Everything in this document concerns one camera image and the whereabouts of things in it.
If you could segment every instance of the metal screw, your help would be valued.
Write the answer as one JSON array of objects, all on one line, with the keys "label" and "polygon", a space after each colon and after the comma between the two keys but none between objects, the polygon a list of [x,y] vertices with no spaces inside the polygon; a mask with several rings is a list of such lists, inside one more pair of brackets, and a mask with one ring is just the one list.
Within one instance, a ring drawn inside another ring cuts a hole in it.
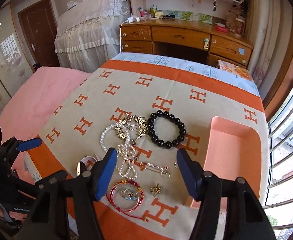
[{"label": "metal screw", "polygon": [[244,184],[244,183],[245,183],[245,179],[242,178],[242,177],[238,177],[238,178],[237,178],[237,181],[238,181],[238,183],[240,183],[240,184]]},{"label": "metal screw", "polygon": [[203,175],[204,175],[205,177],[211,178],[212,175],[213,175],[213,173],[212,173],[211,171],[205,171],[205,172],[203,172]]},{"label": "metal screw", "polygon": [[54,183],[57,182],[57,179],[56,179],[56,177],[53,177],[53,178],[49,179],[48,182],[49,182],[50,184],[54,184]]},{"label": "metal screw", "polygon": [[82,173],[82,176],[85,177],[85,178],[90,177],[90,175],[91,175],[91,172],[90,171],[84,171]]}]

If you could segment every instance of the pink bedsheet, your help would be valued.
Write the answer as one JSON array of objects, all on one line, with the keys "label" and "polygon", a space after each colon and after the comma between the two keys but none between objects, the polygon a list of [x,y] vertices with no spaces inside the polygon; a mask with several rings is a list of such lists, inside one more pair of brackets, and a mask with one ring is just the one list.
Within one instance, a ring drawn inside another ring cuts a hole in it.
[{"label": "pink bedsheet", "polygon": [[[2,143],[15,136],[18,140],[34,138],[59,105],[91,74],[62,67],[41,67],[17,91],[0,115]],[[12,169],[19,177],[34,183],[24,169],[21,152]]]}]

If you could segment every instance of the wooden desk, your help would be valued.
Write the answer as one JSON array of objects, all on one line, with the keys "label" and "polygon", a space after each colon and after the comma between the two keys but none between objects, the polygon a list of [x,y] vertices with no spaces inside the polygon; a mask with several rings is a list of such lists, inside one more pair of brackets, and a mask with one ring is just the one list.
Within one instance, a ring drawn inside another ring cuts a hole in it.
[{"label": "wooden desk", "polygon": [[179,19],[123,24],[121,37],[125,52],[165,55],[163,43],[177,44],[206,51],[206,63],[215,67],[221,59],[246,69],[253,49],[248,40],[237,38],[233,33],[218,32],[213,25]]}]

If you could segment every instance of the black beaded bracelet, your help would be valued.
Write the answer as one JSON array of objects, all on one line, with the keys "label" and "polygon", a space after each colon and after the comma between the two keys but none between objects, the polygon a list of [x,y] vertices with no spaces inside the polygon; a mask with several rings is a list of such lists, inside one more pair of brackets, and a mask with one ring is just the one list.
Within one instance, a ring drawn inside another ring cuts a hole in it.
[{"label": "black beaded bracelet", "polygon": [[[155,135],[154,131],[154,120],[157,117],[163,116],[166,119],[169,119],[171,122],[175,123],[177,127],[179,128],[179,136],[177,139],[173,140],[172,142],[167,141],[164,142],[163,140],[160,140],[157,135]],[[172,146],[176,147],[180,144],[180,142],[184,141],[184,135],[186,134],[186,130],[184,129],[184,123],[181,122],[180,118],[175,117],[174,115],[170,114],[169,112],[165,111],[162,112],[161,110],[157,111],[156,113],[152,113],[150,115],[150,118],[147,120],[147,128],[148,128],[148,135],[151,137],[151,140],[153,143],[155,143],[159,147],[165,147],[167,149],[170,149]]]}]

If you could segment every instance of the brown door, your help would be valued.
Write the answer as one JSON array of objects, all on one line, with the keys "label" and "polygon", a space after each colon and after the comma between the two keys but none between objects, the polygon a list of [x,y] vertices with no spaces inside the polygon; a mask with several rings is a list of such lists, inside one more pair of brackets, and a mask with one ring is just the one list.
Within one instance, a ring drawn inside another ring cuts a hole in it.
[{"label": "brown door", "polygon": [[59,66],[54,40],[56,25],[49,0],[39,1],[18,13],[22,31],[36,63]]}]

